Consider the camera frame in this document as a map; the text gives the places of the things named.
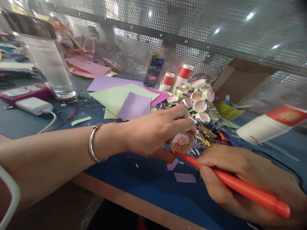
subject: stack of paper cups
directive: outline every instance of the stack of paper cups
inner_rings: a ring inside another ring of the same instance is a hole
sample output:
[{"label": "stack of paper cups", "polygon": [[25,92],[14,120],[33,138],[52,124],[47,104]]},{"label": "stack of paper cups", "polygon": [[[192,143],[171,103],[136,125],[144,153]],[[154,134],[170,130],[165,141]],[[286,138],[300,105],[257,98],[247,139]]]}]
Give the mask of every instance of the stack of paper cups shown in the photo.
[{"label": "stack of paper cups", "polygon": [[255,118],[237,129],[237,134],[251,144],[259,144],[286,133],[307,119],[307,111],[289,105]]},{"label": "stack of paper cups", "polygon": [[172,87],[174,77],[175,77],[175,74],[166,72],[164,76],[164,84],[160,85],[159,90],[161,92],[169,92]]},{"label": "stack of paper cups", "polygon": [[188,79],[189,79],[193,69],[194,69],[194,67],[191,66],[191,65],[186,65],[186,64],[183,65],[183,67],[179,71],[176,79],[173,82],[172,88],[170,90],[170,92],[172,94],[177,92],[177,88],[176,87],[180,87],[183,84],[188,83]]}]

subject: purple paper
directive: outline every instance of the purple paper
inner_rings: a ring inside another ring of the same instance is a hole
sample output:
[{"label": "purple paper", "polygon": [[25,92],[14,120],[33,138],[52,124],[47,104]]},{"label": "purple paper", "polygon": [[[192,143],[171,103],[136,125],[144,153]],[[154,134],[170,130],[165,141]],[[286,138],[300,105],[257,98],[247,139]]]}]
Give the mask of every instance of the purple paper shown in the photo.
[{"label": "purple paper", "polygon": [[173,163],[167,164],[167,170],[173,171],[176,165],[178,165],[178,163],[179,163],[179,160],[176,158]]},{"label": "purple paper", "polygon": [[174,175],[177,182],[196,183],[196,179],[193,174],[174,172]]},{"label": "purple paper", "polygon": [[113,87],[127,85],[131,83],[144,88],[144,83],[142,81],[134,81],[134,80],[117,78],[117,77],[97,76],[92,81],[92,83],[87,88],[87,90],[97,92],[97,91],[110,89]]},{"label": "purple paper", "polygon": [[146,87],[146,89],[149,90],[149,91],[152,92],[152,93],[160,94],[156,99],[154,99],[154,100],[151,102],[150,107],[153,107],[153,106],[159,104],[160,102],[162,102],[162,101],[164,101],[164,100],[166,100],[167,98],[170,97],[170,95],[165,94],[165,93],[162,93],[162,92],[157,91],[157,90],[155,90],[155,89],[148,88],[148,87]]},{"label": "purple paper", "polygon": [[150,97],[129,92],[117,116],[123,120],[133,120],[149,113]]}]

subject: paper cup bottom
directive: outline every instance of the paper cup bottom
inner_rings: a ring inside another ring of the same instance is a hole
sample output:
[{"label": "paper cup bottom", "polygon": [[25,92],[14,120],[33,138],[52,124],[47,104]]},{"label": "paper cup bottom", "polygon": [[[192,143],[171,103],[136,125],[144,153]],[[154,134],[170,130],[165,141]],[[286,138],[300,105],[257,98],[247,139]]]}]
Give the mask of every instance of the paper cup bottom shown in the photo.
[{"label": "paper cup bottom", "polygon": [[262,115],[237,129],[236,133],[251,144],[259,144],[284,134],[292,128],[290,126],[276,125],[276,121],[266,115]]}]

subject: white charger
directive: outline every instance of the white charger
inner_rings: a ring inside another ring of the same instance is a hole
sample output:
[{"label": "white charger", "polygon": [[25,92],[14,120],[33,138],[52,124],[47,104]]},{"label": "white charger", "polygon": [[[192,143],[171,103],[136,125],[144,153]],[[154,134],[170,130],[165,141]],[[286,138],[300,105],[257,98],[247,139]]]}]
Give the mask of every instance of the white charger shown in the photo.
[{"label": "white charger", "polygon": [[29,97],[27,99],[20,100],[17,101],[15,104],[17,105],[18,108],[37,116],[43,113],[51,113],[54,116],[50,124],[47,125],[42,131],[40,131],[39,134],[46,131],[51,125],[53,125],[53,123],[57,119],[57,115],[54,112],[52,112],[53,110],[52,104],[43,101],[41,99],[38,99],[36,97]]}]

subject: wrist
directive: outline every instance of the wrist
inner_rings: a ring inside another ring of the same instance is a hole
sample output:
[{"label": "wrist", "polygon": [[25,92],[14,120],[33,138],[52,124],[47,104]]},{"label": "wrist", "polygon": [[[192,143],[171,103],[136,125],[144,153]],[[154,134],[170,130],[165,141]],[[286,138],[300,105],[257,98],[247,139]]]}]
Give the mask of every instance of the wrist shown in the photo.
[{"label": "wrist", "polygon": [[99,160],[124,152],[124,136],[120,123],[108,123],[99,127],[93,139],[93,150]]}]

